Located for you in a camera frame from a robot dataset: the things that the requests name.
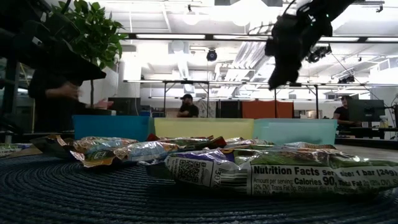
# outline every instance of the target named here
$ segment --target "yellow plastic bin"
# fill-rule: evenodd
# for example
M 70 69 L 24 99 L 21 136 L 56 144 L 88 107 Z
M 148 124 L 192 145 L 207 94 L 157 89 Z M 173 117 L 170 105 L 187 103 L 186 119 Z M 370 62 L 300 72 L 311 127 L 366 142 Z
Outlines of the yellow plastic bin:
M 253 119 L 233 118 L 155 118 L 155 132 L 159 137 L 208 137 L 251 139 Z

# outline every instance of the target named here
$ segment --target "snack bar wrapper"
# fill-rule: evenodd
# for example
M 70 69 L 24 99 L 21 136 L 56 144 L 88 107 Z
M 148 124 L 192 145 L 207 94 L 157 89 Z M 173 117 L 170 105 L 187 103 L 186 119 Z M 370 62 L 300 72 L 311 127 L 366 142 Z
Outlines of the snack bar wrapper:
M 267 142 L 265 140 L 259 140 L 259 139 L 248 139 L 248 140 L 242 140 L 242 141 L 236 141 L 236 142 L 227 142 L 227 145 L 224 148 L 229 149 L 229 148 L 233 148 L 233 147 L 247 146 L 247 145 L 273 146 L 274 143 Z
M 234 142 L 237 142 L 237 141 L 243 141 L 243 140 L 244 140 L 244 138 L 238 137 L 238 138 L 226 139 L 225 142 L 226 142 L 227 144 L 231 144 L 231 143 L 234 143 Z
M 174 152 L 195 151 L 209 147 L 215 149 L 226 145 L 222 137 L 213 140 L 204 140 L 204 142 L 195 142 L 195 144 L 180 146 L 163 141 L 138 142 L 117 147 L 106 147 L 91 151 L 90 153 L 80 153 L 71 151 L 73 156 L 80 160 L 85 167 L 94 167 L 99 165 L 111 165 L 115 158 L 122 162 L 140 162 L 157 160 L 162 162 L 169 154 Z
M 179 138 L 167 138 L 167 137 L 158 137 L 155 134 L 149 134 L 146 141 L 162 141 L 162 140 L 171 140 L 171 139 L 207 139 L 212 140 L 214 136 L 209 137 L 179 137 Z
M 203 140 L 203 142 L 198 142 L 196 141 L 197 139 L 193 139 L 194 144 L 187 145 L 187 143 L 190 143 L 191 140 L 192 139 L 184 139 L 183 142 L 180 142 L 180 139 L 169 139 L 166 142 L 140 142 L 116 149 L 114 153 L 119 159 L 127 161 L 140 162 L 153 161 L 154 159 L 161 161 L 173 152 L 196 151 L 202 150 L 205 147 L 210 149 L 216 149 L 218 147 L 224 147 L 226 145 L 222 137 L 218 137 L 212 140 L 201 139 Z
M 398 163 L 336 149 L 214 149 L 169 155 L 177 182 L 248 195 L 373 194 L 398 187 Z
M 73 146 L 75 152 L 91 154 L 109 147 L 126 146 L 128 144 L 137 143 L 137 140 L 125 138 L 108 138 L 108 137 L 85 137 L 81 140 L 65 142 Z
M 317 144 L 310 144 L 307 142 L 293 142 L 293 143 L 284 144 L 283 146 L 306 148 L 306 149 L 336 149 L 336 147 L 332 145 L 317 145 Z
M 28 145 L 26 144 L 4 144 L 0 143 L 0 158 L 1 157 L 6 157 L 11 155 L 14 152 L 19 152 L 23 149 L 28 148 Z

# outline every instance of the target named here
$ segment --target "barcode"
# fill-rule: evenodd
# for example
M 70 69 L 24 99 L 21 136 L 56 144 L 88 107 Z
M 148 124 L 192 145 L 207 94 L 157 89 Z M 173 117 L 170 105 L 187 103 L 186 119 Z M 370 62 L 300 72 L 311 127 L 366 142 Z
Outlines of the barcode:
M 178 165 L 178 180 L 198 183 L 200 166 L 206 167 L 206 163 L 197 161 L 180 160 Z
M 220 186 L 233 188 L 237 192 L 246 193 L 248 184 L 248 170 L 226 170 L 219 169 L 220 175 Z

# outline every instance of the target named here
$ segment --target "ceiling light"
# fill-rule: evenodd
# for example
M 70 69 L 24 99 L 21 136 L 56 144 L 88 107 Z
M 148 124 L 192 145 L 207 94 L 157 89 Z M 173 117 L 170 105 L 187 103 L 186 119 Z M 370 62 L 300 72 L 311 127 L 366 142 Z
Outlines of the ceiling light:
M 205 39 L 204 34 L 137 34 L 137 39 L 167 39 L 167 40 L 175 40 L 175 39 L 185 39 L 185 40 L 202 40 Z
M 196 25 L 200 18 L 199 18 L 199 13 L 198 12 L 193 12 L 193 11 L 187 11 L 184 14 L 184 18 L 183 18 L 184 22 L 188 25 Z
M 267 40 L 267 35 L 214 35 L 215 40 Z
M 327 43 L 317 43 L 317 44 L 315 44 L 314 47 L 329 47 L 329 44 L 327 44 Z
M 398 42 L 398 37 L 370 37 L 367 42 Z
M 246 84 L 250 84 L 250 85 L 268 85 L 267 82 L 248 82 Z
M 209 84 L 243 84 L 243 82 L 210 81 Z
M 359 37 L 321 37 L 320 42 L 357 42 Z
M 124 80 L 129 83 L 163 83 L 162 80 Z

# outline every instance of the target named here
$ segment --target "computer monitor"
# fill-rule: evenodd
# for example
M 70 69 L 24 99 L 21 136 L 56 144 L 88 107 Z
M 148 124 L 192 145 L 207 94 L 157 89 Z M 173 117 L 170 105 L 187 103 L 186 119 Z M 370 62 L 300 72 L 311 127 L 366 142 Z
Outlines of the computer monitor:
M 377 122 L 386 115 L 383 100 L 348 100 L 349 121 Z

